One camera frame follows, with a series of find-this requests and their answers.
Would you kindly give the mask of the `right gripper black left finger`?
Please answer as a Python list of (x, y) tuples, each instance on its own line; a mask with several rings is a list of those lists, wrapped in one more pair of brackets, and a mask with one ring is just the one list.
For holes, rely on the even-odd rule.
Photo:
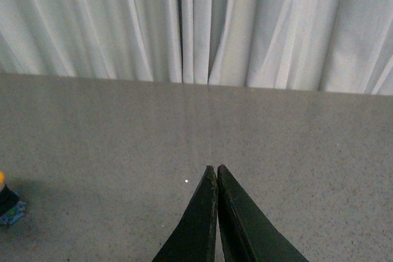
[(217, 206), (216, 173), (207, 166), (178, 225), (153, 260), (214, 261)]

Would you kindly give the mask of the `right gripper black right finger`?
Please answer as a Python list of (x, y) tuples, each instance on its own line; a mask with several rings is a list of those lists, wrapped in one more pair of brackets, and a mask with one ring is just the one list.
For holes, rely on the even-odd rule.
[(224, 165), (217, 168), (218, 219), (225, 261), (306, 261)]

